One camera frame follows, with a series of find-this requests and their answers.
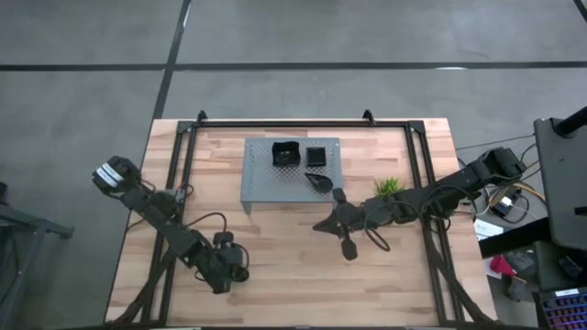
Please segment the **table leg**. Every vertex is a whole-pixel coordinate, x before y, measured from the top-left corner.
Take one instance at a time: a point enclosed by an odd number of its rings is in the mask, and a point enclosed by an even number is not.
[[[240,202],[240,203],[242,204],[242,208],[243,208],[243,210],[245,210],[245,213],[247,215],[250,215],[250,211],[251,211],[251,208],[252,208],[251,203],[248,203],[248,202]]]

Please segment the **green plant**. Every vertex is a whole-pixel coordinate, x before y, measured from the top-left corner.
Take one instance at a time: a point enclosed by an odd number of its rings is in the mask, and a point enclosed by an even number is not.
[[[402,185],[400,187],[399,180],[396,178],[385,179],[380,182],[375,182],[375,195],[377,197],[389,197],[393,193],[400,192],[404,189]]]

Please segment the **wire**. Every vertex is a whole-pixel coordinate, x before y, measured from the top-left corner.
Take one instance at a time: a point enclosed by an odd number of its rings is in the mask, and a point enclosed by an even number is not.
[[[9,239],[12,241],[12,256],[13,256],[13,260],[15,261],[15,276],[14,276],[14,278],[12,278],[12,281],[10,282],[10,286],[8,286],[8,289],[2,295],[2,298],[0,298],[0,307],[2,307],[2,305],[6,301],[6,298],[8,298],[8,294],[10,294],[12,289],[15,287],[15,284],[17,283],[17,279],[18,279],[18,276],[20,273],[20,261],[18,259],[17,241],[14,238],[14,232],[11,233]]]
[[[535,195],[543,204],[547,203],[547,199],[546,197],[540,193],[537,192],[536,189],[534,189],[534,187],[532,187],[531,185],[525,183],[525,182],[516,182],[513,184],[514,187],[520,188],[522,190],[525,190],[529,193],[532,193],[533,195]]]
[[[467,196],[467,198],[469,198],[469,200],[471,201],[471,206],[472,206],[472,207],[473,207],[473,209],[475,210],[475,214],[478,214],[478,213],[479,213],[479,210],[477,209],[477,204],[476,204],[476,203],[475,203],[475,201],[473,200],[473,198],[472,198],[472,196],[471,196],[471,194],[470,194],[470,193],[466,192],[465,190],[463,190],[463,189],[461,189],[461,188],[459,188],[459,187],[457,187],[457,186],[453,186],[453,185],[441,185],[441,186],[438,186],[438,187],[436,187],[436,188],[435,188],[435,189],[434,189],[432,192],[430,192],[430,193],[428,194],[428,196],[427,196],[427,197],[424,199],[424,201],[422,202],[422,206],[421,206],[420,214],[423,214],[423,213],[424,213],[424,210],[425,210],[427,207],[429,207],[429,206],[430,206],[430,203],[429,203],[429,201],[430,201],[430,199],[432,198],[432,196],[434,196],[434,194],[435,194],[435,193],[438,193],[438,192],[440,192],[442,189],[446,189],[446,188],[448,188],[448,189],[452,189],[452,190],[456,190],[456,191],[458,191],[458,192],[461,192],[461,193],[465,194],[465,196]],[[450,218],[444,218],[444,217],[442,217],[442,216],[438,216],[438,215],[436,215],[436,214],[434,214],[434,216],[436,216],[436,217],[437,217],[437,218],[439,218],[439,219],[446,219],[446,220],[447,220],[448,224],[447,224],[446,226],[444,226],[444,228],[443,228],[443,230],[444,230],[444,231],[448,231],[448,230],[450,229],[450,226],[452,225],[452,221],[450,220]],[[436,233],[436,234],[438,234],[438,231],[437,231],[437,230],[434,230],[434,229],[432,229],[432,226],[430,227],[430,230],[431,230],[433,233]]]
[[[175,197],[177,197],[177,191],[181,190],[181,189],[182,189],[182,187],[185,187],[185,191],[186,191],[186,193],[185,193],[185,196],[184,196],[184,197],[183,197],[183,198],[182,198],[182,199],[179,201],[179,203],[183,203],[183,202],[185,202],[185,200],[186,200],[188,197],[190,197],[190,196],[192,195],[192,193],[194,193],[194,187],[193,187],[193,185],[191,185],[190,183],[182,183],[182,184],[180,184],[180,185],[177,187],[177,189],[176,189],[176,191],[175,191]]]
[[[247,263],[245,263],[245,267],[243,267],[243,271],[240,274],[240,277],[233,279],[234,281],[242,281],[244,280],[243,277],[245,277],[245,273],[249,270],[249,265],[250,265],[250,261],[249,261],[249,252],[245,249],[245,247],[241,246],[239,243],[231,243],[233,246],[240,248],[243,252],[245,252],[245,256],[247,257]]]
[[[520,210],[520,211],[526,212],[528,215],[531,215],[531,216],[532,216],[534,219],[538,220],[538,217],[537,217],[535,214],[533,214],[532,212],[530,212],[530,210],[529,210],[529,209],[530,209],[530,207],[529,207],[529,206],[528,206],[528,208],[527,208],[527,209],[523,209],[523,208],[521,208],[521,207],[519,207],[519,206],[516,206],[516,205],[514,205],[514,204],[512,204],[512,206],[513,206],[515,209],[518,209],[518,210]]]
[[[526,176],[525,178],[520,179],[520,181],[522,182],[524,180],[528,180],[528,179],[530,179],[531,177],[533,177],[538,172],[540,172],[540,168],[538,168],[538,170],[535,170],[532,174]]]
[[[373,244],[375,244],[375,245],[377,246],[377,248],[380,248],[380,249],[382,249],[382,250],[383,250],[383,251],[385,251],[385,252],[389,252],[389,251],[391,251],[391,248],[389,247],[389,244],[387,243],[387,241],[385,240],[385,238],[383,238],[383,237],[382,237],[382,236],[381,236],[381,235],[380,235],[380,234],[377,232],[377,230],[375,230],[373,227],[371,227],[371,228],[367,228],[367,222],[368,222],[369,218],[370,218],[370,217],[371,217],[371,216],[372,216],[372,215],[373,215],[375,212],[377,212],[377,211],[379,211],[379,210],[381,210],[381,209],[383,209],[383,208],[386,208],[386,207],[388,207],[388,206],[391,206],[391,205],[404,205],[404,206],[408,206],[409,208],[411,208],[411,209],[414,211],[414,213],[415,213],[415,215],[416,215],[417,217],[419,217],[419,216],[420,216],[420,213],[418,213],[418,210],[416,210],[416,209],[415,209],[415,207],[414,207],[413,205],[411,205],[411,204],[410,204],[410,203],[408,203],[408,202],[402,202],[402,201],[390,201],[390,202],[388,202],[388,203],[385,203],[385,204],[384,204],[384,205],[382,205],[382,206],[379,206],[379,207],[375,208],[374,210],[370,211],[370,212],[369,212],[367,215],[365,215],[365,219],[363,220],[363,231],[365,232],[365,234],[367,235],[367,237],[368,237],[368,238],[371,240],[371,242],[373,242]],[[373,236],[370,234],[370,231],[371,231],[371,232],[372,232],[372,233],[373,233],[375,236],[377,236],[377,239],[379,239],[379,241],[377,241],[377,240],[375,239],[375,237],[373,237]]]
[[[526,148],[526,150],[524,150],[524,152],[522,152],[522,156],[520,156],[520,161],[524,161],[524,156],[526,155],[526,153],[528,151],[530,151],[530,149],[532,149],[535,146],[536,146],[536,142],[531,144],[530,147]]]
[[[498,143],[502,143],[502,142],[514,141],[514,140],[517,140],[517,139],[520,139],[520,138],[531,138],[533,136],[534,136],[534,134],[529,134],[529,135],[525,135],[525,136],[521,136],[521,137],[510,137],[510,138],[506,138],[506,139],[503,139],[503,140],[492,141],[492,142],[487,142],[487,143],[481,143],[481,144],[478,144],[478,145],[472,145],[472,146],[467,146],[467,147],[455,148],[455,150],[464,150],[464,149],[471,149],[471,148],[489,146],[489,145],[492,145],[492,144],[498,144]]]
[[[536,160],[535,162],[531,163],[530,165],[526,165],[526,170],[529,170],[531,168],[534,167],[534,165],[538,164],[538,160]]]
[[[157,186],[154,185],[153,183],[151,183],[150,181],[147,181],[147,180],[142,179],[142,178],[140,179],[140,181],[143,182],[143,183],[145,183],[145,185],[148,185],[150,187],[150,189],[151,189],[152,192],[154,192],[154,191],[157,190]]]
[[[189,226],[195,225],[195,224],[199,223],[200,221],[202,221],[202,220],[204,220],[207,217],[212,216],[212,215],[218,215],[218,216],[220,216],[222,218],[222,221],[224,222],[224,226],[222,227],[222,231],[223,232],[226,232],[227,231],[227,226],[228,226],[228,221],[227,221],[227,218],[223,214],[221,214],[220,212],[212,212],[212,213],[209,213],[209,214],[200,216],[199,218],[193,220],[191,223],[189,223],[189,224],[187,224],[185,226],[186,227],[189,227]]]
[[[130,230],[130,228],[132,228],[132,227],[134,227],[134,226],[136,226],[136,225],[140,225],[142,222],[144,222],[144,221],[146,221],[146,220],[147,220],[147,219],[145,219],[145,218],[142,218],[142,219],[138,220],[136,223],[134,223],[134,224],[132,224],[132,225],[129,225],[129,226],[127,227],[127,232]]]

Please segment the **yellow wire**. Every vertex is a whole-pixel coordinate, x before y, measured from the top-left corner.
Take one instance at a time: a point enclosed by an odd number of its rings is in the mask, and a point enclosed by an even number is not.
[[[538,160],[531,163],[530,165],[526,165],[526,170],[528,170],[529,168],[533,167],[534,165],[538,164]]]
[[[520,189],[523,189],[529,193],[532,193],[533,195],[535,195],[536,197],[538,197],[540,200],[542,200],[542,202],[546,202],[547,198],[540,192],[535,191],[534,189],[524,185],[523,183],[514,183],[515,187],[518,187]]]

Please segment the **metal stand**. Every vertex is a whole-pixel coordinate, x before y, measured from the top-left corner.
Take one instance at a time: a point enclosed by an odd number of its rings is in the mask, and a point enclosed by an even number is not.
[[[7,205],[0,204],[0,222],[6,221],[11,226],[27,226],[37,229],[46,230],[49,233],[57,234],[60,238],[71,238],[73,234],[72,227],[55,224],[43,218],[37,218],[34,215],[26,214],[13,209]]]
[[[27,275],[37,260],[46,233],[56,234],[62,239],[68,239],[72,237],[73,228],[17,211],[5,203],[0,204],[0,225],[0,229],[11,231],[10,233],[5,232],[6,235],[2,235],[0,238],[14,239],[10,236],[15,235],[17,230],[30,231],[33,236],[25,257],[22,259],[21,264],[18,265],[18,269],[16,269],[16,277],[8,288],[6,299],[0,305],[0,330],[4,330],[11,325],[11,316],[25,290]]]

